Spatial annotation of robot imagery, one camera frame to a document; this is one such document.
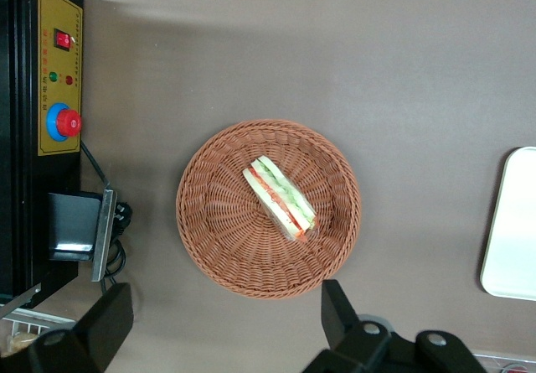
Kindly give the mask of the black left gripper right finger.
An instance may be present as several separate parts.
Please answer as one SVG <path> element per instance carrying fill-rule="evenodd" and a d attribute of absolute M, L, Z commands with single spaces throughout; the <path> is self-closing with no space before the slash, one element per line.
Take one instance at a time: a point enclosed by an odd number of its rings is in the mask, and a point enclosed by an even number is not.
<path fill-rule="evenodd" d="M 378 322 L 360 319 L 336 280 L 322 283 L 321 321 L 328 347 L 306 372 L 375 372 L 380 367 L 389 331 Z"/>

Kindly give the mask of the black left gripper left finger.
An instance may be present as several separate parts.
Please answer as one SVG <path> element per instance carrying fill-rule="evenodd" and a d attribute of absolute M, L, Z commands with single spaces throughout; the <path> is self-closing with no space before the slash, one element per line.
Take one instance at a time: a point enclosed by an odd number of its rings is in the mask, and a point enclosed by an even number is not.
<path fill-rule="evenodd" d="M 131 286 L 117 283 L 70 328 L 54 329 L 28 348 L 32 372 L 104 372 L 133 326 Z"/>

